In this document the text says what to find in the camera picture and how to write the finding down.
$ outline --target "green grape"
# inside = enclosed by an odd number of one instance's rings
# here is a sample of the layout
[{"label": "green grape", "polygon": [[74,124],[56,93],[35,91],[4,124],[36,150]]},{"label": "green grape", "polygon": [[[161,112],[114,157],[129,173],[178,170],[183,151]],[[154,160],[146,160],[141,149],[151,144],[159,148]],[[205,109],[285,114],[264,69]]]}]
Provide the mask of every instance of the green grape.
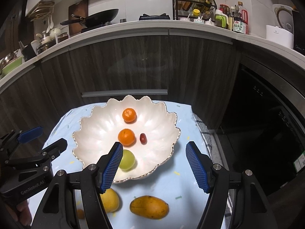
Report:
[{"label": "green grape", "polygon": [[135,156],[129,150],[123,150],[123,157],[119,167],[122,170],[129,170],[135,164]]}]

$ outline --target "yellow bottle cap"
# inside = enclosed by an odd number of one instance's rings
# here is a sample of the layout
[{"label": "yellow bottle cap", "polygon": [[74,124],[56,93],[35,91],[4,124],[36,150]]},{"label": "yellow bottle cap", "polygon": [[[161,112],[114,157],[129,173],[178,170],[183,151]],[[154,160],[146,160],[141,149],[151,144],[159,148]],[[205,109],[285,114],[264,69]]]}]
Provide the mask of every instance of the yellow bottle cap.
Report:
[{"label": "yellow bottle cap", "polygon": [[194,9],[194,10],[193,10],[193,15],[194,15],[194,16],[198,16],[199,14],[200,14],[199,9]]}]

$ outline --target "scalloped bowl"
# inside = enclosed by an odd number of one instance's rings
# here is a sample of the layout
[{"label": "scalloped bowl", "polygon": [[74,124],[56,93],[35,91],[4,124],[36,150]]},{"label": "scalloped bowl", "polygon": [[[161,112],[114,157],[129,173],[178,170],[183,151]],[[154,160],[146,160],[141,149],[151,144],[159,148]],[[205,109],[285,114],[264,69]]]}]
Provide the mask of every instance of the scalloped bowl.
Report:
[{"label": "scalloped bowl", "polygon": [[[135,122],[123,120],[126,108],[136,111]],[[153,103],[148,96],[136,100],[127,95],[122,101],[111,98],[104,107],[94,106],[89,117],[80,119],[80,130],[73,133],[77,145],[73,154],[82,161],[83,168],[96,163],[118,141],[119,132],[129,128],[135,133],[136,142],[124,149],[135,155],[136,162],[129,171],[118,168],[113,182],[144,178],[173,155],[173,147],[180,136],[176,122],[176,113],[167,112],[164,102]],[[141,133],[146,134],[145,145],[140,142]]]}]

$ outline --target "blue tablecloth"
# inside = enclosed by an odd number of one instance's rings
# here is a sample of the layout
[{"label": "blue tablecloth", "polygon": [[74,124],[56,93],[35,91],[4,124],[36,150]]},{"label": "blue tablecloth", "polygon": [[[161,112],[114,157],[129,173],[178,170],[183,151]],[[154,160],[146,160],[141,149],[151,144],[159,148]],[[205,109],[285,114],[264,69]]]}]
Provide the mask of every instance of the blue tablecloth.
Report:
[{"label": "blue tablecloth", "polygon": [[[191,106],[174,102],[165,103],[169,112],[177,113],[176,126],[181,129],[180,138],[174,146],[174,154],[147,178],[129,180],[111,186],[120,197],[119,209],[108,214],[113,229],[195,229],[202,216],[208,194],[199,189],[196,183],[185,156],[185,146],[189,141],[194,141],[203,154],[207,154],[207,148]],[[68,142],[67,150],[52,162],[54,174],[60,169],[66,170],[67,173],[82,170],[82,163],[72,154],[72,150],[76,147],[72,134],[80,129],[80,118],[89,116],[93,106],[105,104],[95,103],[75,108],[60,119],[44,145],[46,147],[60,138]],[[44,193],[45,190],[29,200],[33,217]],[[169,214],[163,219],[152,220],[131,213],[130,202],[142,195],[152,195],[166,201],[170,207]],[[77,207],[82,208],[79,190],[76,190],[76,204]],[[80,220],[80,225],[82,228],[87,228],[85,220]]]}]

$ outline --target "wooden cutting board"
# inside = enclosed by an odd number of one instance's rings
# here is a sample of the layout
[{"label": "wooden cutting board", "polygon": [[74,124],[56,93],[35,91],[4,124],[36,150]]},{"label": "wooden cutting board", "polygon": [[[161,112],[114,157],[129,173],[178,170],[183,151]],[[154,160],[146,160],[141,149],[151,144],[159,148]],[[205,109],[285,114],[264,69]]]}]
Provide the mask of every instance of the wooden cutting board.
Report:
[{"label": "wooden cutting board", "polygon": [[[74,20],[75,18],[71,15],[79,15],[81,17],[88,17],[88,0],[82,0],[76,4],[73,4],[68,9],[69,20]],[[69,34],[74,36],[80,33],[83,27],[79,23],[74,23],[69,25]]]}]

